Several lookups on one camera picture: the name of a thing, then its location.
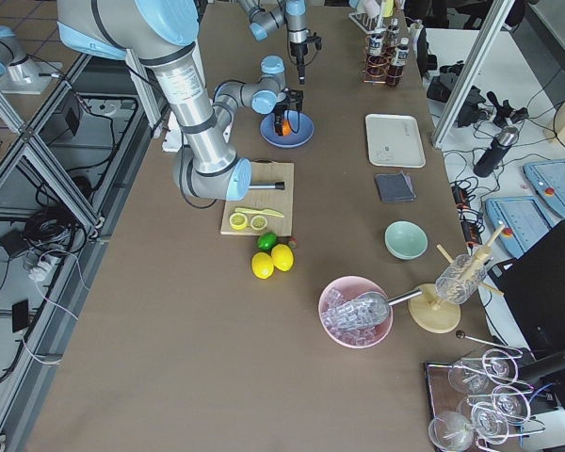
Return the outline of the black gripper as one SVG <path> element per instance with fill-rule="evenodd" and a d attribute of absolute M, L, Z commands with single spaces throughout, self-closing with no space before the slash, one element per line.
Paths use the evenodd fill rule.
<path fill-rule="evenodd" d="M 286 88 L 282 92 L 282 100 L 276 103 L 273 127 L 278 136 L 283 135 L 283 113 L 287 110 L 301 112 L 303 109 L 303 91 L 301 89 Z"/>
<path fill-rule="evenodd" d="M 289 43 L 289 47 L 290 47 L 290 55 L 294 59 L 295 64 L 297 65 L 299 83 L 301 85 L 304 85 L 306 81 L 304 58 L 308 53 L 308 44 L 305 41 L 303 42 L 291 41 Z"/>

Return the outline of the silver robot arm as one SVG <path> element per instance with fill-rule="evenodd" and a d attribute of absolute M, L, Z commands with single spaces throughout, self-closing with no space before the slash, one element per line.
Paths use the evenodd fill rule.
<path fill-rule="evenodd" d="M 210 96 L 192 53 L 199 12 L 192 1 L 60 1 L 61 41 L 96 57 L 125 59 L 136 53 L 153 71 L 187 145 L 180 151 L 177 186 L 186 195 L 240 201 L 248 193 L 251 164 L 224 137 L 236 110 L 268 115 L 290 90 L 280 56 L 266 56 L 253 84 L 226 82 Z"/>
<path fill-rule="evenodd" d="M 307 25 L 304 1 L 278 1 L 277 6 L 265 10 L 258 1 L 241 0 L 239 6 L 249 20 L 249 29 L 257 41 L 268 38 L 277 30 L 286 29 L 291 62 L 296 67 L 301 85 L 306 81 L 306 61 L 312 38 Z"/>

